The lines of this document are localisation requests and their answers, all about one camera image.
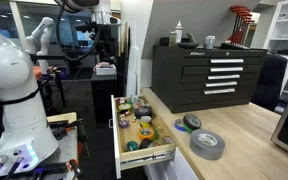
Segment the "open drawer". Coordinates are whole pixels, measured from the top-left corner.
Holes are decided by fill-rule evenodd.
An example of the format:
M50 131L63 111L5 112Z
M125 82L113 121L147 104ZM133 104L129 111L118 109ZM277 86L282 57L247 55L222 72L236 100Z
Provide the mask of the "open drawer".
M158 129L159 138L155 142L160 144L160 146L127 152L125 150L127 142L135 141L138 144L141 143L141 140L138 137L138 130L141 128L140 122L139 120L136 120L136 122L131 122L132 118L134 117L134 110L132 108L130 115L121 118L128 119L130 121L129 127L120 128L118 125L120 114L117 111L116 101L113 95L111 96L111 100L113 119L110 123L113 124L112 126L114 134L114 153L117 179L121 178L122 170L171 160L174 158L176 145L163 145L161 142L162 138L165 136L170 136L170 133L166 130L166 128L163 127L159 117L157 117L154 113L154 109L152 117L152 128Z

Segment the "wooden drawer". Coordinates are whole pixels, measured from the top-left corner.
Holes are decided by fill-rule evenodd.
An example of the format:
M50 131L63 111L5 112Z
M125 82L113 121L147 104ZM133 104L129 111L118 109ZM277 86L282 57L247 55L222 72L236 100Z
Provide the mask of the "wooden drawer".
M257 72L261 70L260 65L238 65L238 66L210 66L210 67L183 67L182 75L202 75L202 74L221 74L221 73L240 73L240 72Z
M261 58L184 58L182 66L230 66L230 65L259 65Z
M238 87L238 86L251 86L253 85L253 79L246 80L216 80L216 81L205 81L203 83L185 83L180 85L180 90L193 90L193 89L205 89L205 88L221 88L221 87Z
M161 146L132 152L125 151L125 145L128 141L136 141L138 144L141 143L141 140L137 134L138 130L140 129L140 123L139 120L136 120L135 123L131 122L132 117L134 117L134 112L132 110L129 116L123 117L123 119L130 120L130 126L127 128L120 128L118 126L118 120L120 119L120 116L117 112L115 98L113 95L111 96L111 101L113 119L111 120L112 122L110 122L110 124L112 124L114 134L114 154L117 179L121 178L122 170L174 159L176 145L162 145L162 137L170 136L170 133L162 125L160 118L155 115L154 109L152 127L160 127L162 129L159 131L159 139L156 141L157 143L161 144Z
M222 73L221 75L182 76L181 83L198 83L218 80L254 79L256 73Z
M241 87L217 87L203 90L180 91L178 95L178 105L215 102L231 99L247 98L252 86Z

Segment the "black tool chest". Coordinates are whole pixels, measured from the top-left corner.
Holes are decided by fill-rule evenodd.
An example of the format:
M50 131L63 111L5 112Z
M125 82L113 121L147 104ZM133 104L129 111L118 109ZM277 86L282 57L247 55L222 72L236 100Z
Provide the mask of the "black tool chest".
M152 91L173 113L249 103L266 50L154 46Z

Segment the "office chair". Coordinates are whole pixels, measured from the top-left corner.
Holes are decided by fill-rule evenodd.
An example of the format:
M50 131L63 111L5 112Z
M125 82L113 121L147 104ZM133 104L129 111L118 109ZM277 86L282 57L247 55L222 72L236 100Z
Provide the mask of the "office chair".
M252 103L274 111L280 99L286 65L287 59L280 55L268 54L266 56L251 99Z

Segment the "drawer handle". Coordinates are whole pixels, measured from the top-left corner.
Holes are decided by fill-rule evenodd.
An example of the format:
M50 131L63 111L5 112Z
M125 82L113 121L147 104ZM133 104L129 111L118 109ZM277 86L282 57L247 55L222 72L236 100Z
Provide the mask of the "drawer handle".
M212 64L221 63L244 63L244 59L211 59Z
M113 119L108 120L108 127L113 128Z
M211 68L211 72L243 71L243 67L233 68Z
M212 91L204 91L205 95L208 94L224 94L224 93L232 93L235 92L235 89L221 89L221 90L212 90Z
M208 80L213 80L213 79L239 79L240 75L239 74L233 74L233 75L227 75L227 76L208 76Z
M237 85L236 81L224 82L224 83L206 83L206 87L234 86L234 85Z

